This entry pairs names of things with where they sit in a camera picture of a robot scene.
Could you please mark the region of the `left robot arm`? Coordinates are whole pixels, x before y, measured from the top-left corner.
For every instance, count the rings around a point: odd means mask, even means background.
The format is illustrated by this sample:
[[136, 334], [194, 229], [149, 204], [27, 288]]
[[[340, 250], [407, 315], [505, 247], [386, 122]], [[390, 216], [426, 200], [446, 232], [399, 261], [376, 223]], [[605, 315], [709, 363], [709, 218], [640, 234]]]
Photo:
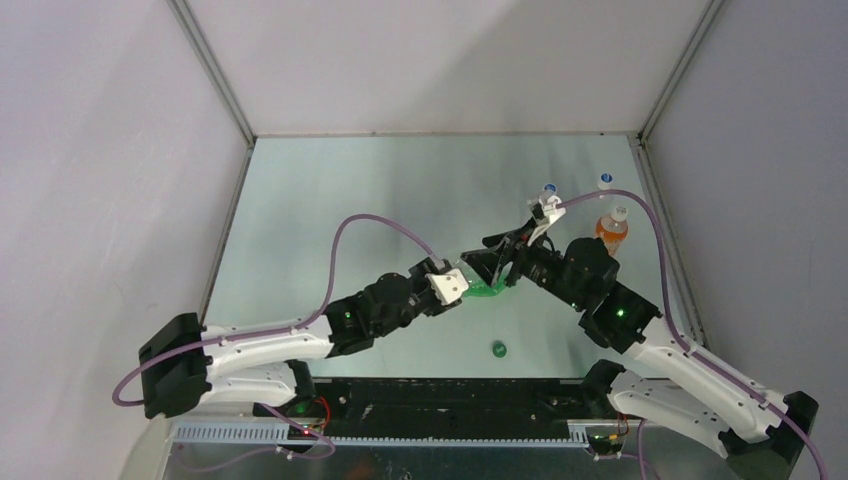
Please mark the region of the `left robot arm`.
[[203, 327], [195, 313], [170, 320], [139, 350], [146, 418], [200, 405], [266, 404], [304, 416], [316, 403], [308, 361], [353, 355], [409, 326], [458, 306], [466, 268], [425, 259], [408, 274], [387, 273], [330, 302], [309, 324]]

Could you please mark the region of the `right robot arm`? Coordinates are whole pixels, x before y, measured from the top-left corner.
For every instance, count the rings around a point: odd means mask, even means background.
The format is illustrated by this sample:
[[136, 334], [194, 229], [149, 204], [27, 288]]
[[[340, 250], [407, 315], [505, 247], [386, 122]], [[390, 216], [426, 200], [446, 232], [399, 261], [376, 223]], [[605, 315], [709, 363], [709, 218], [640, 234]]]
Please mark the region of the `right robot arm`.
[[515, 230], [483, 244], [460, 258], [484, 283], [528, 279], [579, 312], [595, 344], [673, 383], [600, 360], [583, 379], [588, 414], [617, 411], [658, 424], [712, 450], [741, 479], [791, 476], [818, 412], [812, 397], [770, 390], [683, 336], [657, 306], [618, 282], [619, 264], [599, 239], [578, 238], [560, 252]]

